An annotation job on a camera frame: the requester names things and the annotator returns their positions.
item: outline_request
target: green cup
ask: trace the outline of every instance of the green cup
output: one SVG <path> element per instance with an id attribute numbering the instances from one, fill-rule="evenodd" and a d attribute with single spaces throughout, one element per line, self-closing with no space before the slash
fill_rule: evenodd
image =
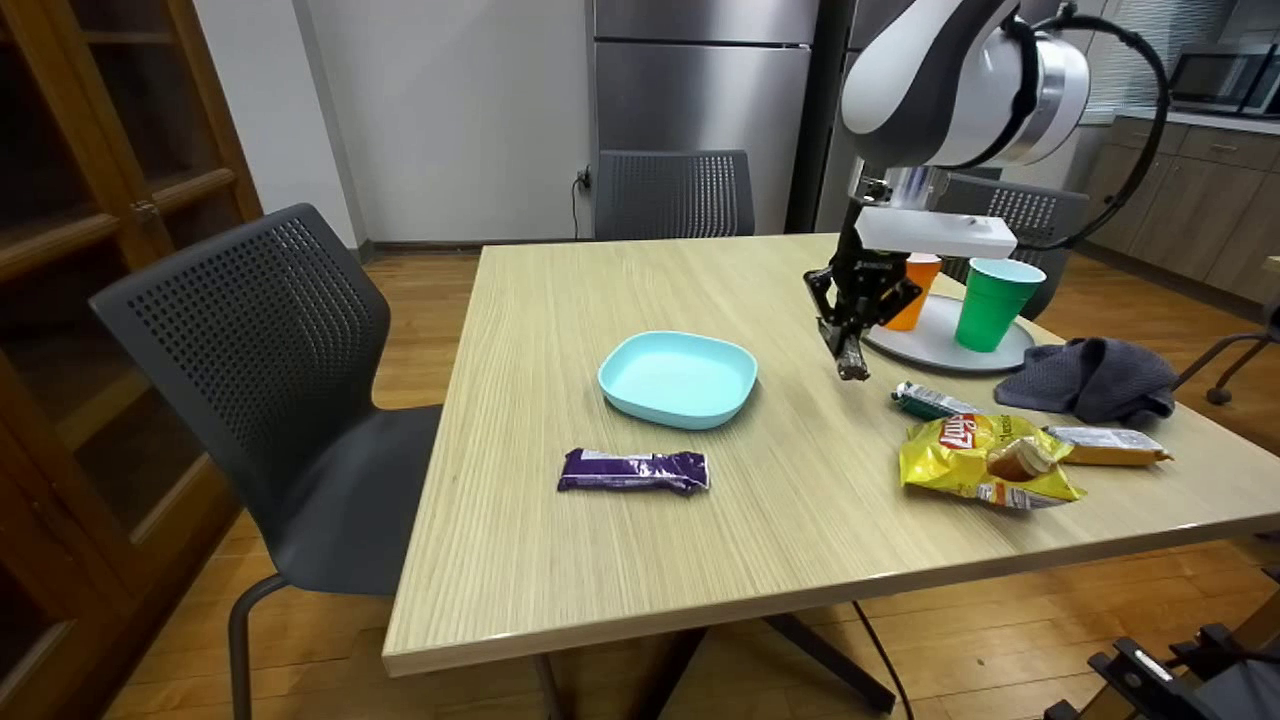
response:
<path id="1" fill-rule="evenodd" d="M 975 256 L 970 258 L 970 293 L 955 323 L 955 342 L 972 353 L 1000 348 L 1016 312 L 1043 283 L 1043 272 L 1010 256 Z"/>

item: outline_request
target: teal plate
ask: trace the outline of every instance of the teal plate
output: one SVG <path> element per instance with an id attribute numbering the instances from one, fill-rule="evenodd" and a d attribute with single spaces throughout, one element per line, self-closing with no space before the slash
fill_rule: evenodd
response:
<path id="1" fill-rule="evenodd" d="M 761 361 L 751 353 L 697 330 L 630 335 L 596 373 L 615 412 L 694 431 L 728 422 L 756 378 Z"/>

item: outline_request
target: orange object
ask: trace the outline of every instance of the orange object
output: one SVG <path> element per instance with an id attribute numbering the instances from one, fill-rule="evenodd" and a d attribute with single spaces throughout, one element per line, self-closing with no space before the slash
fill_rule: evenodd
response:
<path id="1" fill-rule="evenodd" d="M 894 330 L 913 330 L 913 326 L 922 323 L 928 286 L 933 286 L 933 281 L 936 281 L 942 268 L 945 268 L 942 256 L 926 256 L 926 251 L 913 251 L 913 256 L 909 256 L 909 283 L 916 283 L 922 297 L 916 297 L 909 309 L 901 309 L 883 326 L 894 326 Z"/>

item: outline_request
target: cup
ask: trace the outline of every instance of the cup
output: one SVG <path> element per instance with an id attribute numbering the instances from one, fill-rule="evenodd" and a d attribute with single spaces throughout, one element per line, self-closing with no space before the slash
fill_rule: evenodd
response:
<path id="1" fill-rule="evenodd" d="M 1043 283 L 1043 272 L 1010 256 L 975 256 L 970 258 L 970 293 L 955 323 L 955 342 L 972 353 L 1000 348 L 1016 312 Z"/>
<path id="2" fill-rule="evenodd" d="M 916 300 L 909 309 L 901 309 L 883 326 L 894 330 L 913 330 L 922 323 L 922 312 L 926 312 L 926 300 L 928 300 L 928 286 L 942 272 L 942 256 L 928 256 L 928 251 L 913 251 L 909 256 L 909 283 L 916 283 Z"/>

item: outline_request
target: plate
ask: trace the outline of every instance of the plate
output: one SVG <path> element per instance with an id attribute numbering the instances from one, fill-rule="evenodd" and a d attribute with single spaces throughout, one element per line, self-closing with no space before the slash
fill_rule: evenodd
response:
<path id="1" fill-rule="evenodd" d="M 962 373 L 962 375 L 996 375 L 1026 367 L 1028 348 L 1036 348 L 1034 330 L 1013 318 L 1006 338 L 991 353 L 972 353 L 955 342 L 962 300 L 928 297 L 922 323 L 913 330 L 873 326 L 865 338 L 897 361 L 933 367 L 933 373 Z"/>
<path id="2" fill-rule="evenodd" d="M 596 373 L 615 412 L 669 429 L 728 422 L 756 392 L 756 378 L 761 361 L 751 353 L 669 326 L 630 335 Z"/>

